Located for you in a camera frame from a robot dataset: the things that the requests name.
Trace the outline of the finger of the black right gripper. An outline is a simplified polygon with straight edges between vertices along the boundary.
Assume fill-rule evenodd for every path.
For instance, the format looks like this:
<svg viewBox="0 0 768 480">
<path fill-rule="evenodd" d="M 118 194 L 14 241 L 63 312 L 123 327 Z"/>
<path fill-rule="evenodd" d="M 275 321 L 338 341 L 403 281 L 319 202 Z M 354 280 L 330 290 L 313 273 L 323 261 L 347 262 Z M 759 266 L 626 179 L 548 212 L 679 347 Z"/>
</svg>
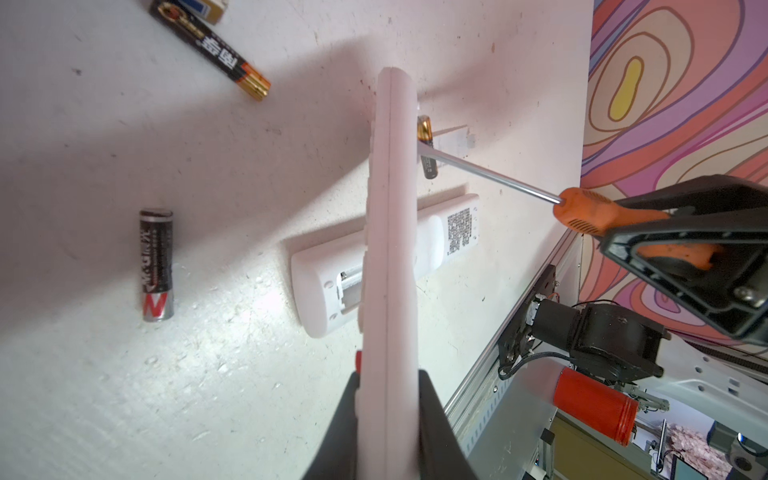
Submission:
<svg viewBox="0 0 768 480">
<path fill-rule="evenodd" d="M 766 344 L 766 186 L 707 175 L 619 204 L 665 217 L 608 230 L 604 256 L 719 333 Z"/>
</svg>

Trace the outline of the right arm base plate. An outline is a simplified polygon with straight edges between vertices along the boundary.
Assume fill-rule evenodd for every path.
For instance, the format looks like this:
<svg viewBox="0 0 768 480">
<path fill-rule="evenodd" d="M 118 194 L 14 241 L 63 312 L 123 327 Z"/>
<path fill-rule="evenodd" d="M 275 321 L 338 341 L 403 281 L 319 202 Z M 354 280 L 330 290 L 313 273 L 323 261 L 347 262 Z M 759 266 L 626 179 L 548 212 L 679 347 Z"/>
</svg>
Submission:
<svg viewBox="0 0 768 480">
<path fill-rule="evenodd" d="M 547 299 L 555 292 L 555 283 L 556 267 L 553 264 L 547 264 L 513 309 L 496 343 L 497 375 L 500 380 L 508 380 L 512 376 L 511 370 L 518 359 L 529 354 L 532 348 L 530 337 L 535 311 L 542 299 Z"/>
</svg>

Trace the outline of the white remote control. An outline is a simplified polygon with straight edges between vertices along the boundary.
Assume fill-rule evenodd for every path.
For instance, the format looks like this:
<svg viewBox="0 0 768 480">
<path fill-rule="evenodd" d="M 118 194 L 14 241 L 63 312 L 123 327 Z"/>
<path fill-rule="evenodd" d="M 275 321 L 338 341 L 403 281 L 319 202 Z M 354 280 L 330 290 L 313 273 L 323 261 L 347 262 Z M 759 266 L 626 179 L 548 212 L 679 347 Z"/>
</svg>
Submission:
<svg viewBox="0 0 768 480">
<path fill-rule="evenodd" d="M 322 338 L 358 320 L 380 287 L 405 298 L 405 288 L 479 243 L 480 198 L 465 194 L 421 209 L 380 240 L 359 231 L 297 252 L 293 296 L 301 324 Z"/>
</svg>

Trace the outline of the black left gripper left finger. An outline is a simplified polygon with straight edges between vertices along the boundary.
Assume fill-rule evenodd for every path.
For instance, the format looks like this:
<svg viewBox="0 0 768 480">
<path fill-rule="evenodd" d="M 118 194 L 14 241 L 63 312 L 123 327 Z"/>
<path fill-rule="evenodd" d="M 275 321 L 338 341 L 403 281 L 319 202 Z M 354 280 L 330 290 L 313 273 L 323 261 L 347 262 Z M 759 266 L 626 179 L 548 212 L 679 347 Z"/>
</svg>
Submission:
<svg viewBox="0 0 768 480">
<path fill-rule="evenodd" d="M 355 394 L 360 375 L 352 372 L 319 449 L 303 479 L 352 480 L 357 472 Z"/>
</svg>

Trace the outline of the white remote with coloured buttons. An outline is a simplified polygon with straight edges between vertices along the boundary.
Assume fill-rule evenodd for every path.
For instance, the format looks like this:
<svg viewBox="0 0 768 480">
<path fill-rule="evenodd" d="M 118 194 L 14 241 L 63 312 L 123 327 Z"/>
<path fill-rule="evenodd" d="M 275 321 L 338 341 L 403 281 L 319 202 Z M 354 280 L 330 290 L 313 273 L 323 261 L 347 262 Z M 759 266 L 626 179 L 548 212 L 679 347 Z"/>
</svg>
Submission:
<svg viewBox="0 0 768 480">
<path fill-rule="evenodd" d="M 376 84 L 360 309 L 357 476 L 419 476 L 417 93 L 403 70 Z"/>
</svg>

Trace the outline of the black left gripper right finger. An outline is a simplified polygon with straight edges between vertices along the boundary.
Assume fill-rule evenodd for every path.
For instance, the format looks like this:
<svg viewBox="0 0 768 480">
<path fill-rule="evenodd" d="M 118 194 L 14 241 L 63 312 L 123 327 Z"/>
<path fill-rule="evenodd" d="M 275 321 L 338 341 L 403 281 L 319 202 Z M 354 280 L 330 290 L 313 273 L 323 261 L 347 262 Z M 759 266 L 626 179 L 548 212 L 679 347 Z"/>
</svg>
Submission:
<svg viewBox="0 0 768 480">
<path fill-rule="evenodd" d="M 418 380 L 420 478 L 476 479 L 428 373 L 420 370 Z"/>
</svg>

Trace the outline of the orange handled screwdriver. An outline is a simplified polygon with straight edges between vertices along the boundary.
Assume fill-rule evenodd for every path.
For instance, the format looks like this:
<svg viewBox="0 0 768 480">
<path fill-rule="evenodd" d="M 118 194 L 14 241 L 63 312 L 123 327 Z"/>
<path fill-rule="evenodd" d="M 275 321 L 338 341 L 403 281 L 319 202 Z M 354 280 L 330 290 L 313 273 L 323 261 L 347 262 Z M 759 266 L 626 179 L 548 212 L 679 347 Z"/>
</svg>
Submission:
<svg viewBox="0 0 768 480">
<path fill-rule="evenodd" d="M 428 158 L 548 202 L 553 205 L 553 214 L 561 224 L 571 230 L 593 237 L 603 237 L 608 231 L 619 227 L 671 218 L 669 214 L 663 211 L 622 207 L 600 194 L 579 187 L 568 188 L 561 194 L 555 195 L 449 155 L 422 142 L 418 144 L 417 151 Z M 715 256 L 723 252 L 724 248 L 720 245 L 704 243 L 667 243 L 642 246 L 638 249 L 638 253 L 642 257 L 681 260 L 702 271 L 711 269 Z"/>
</svg>

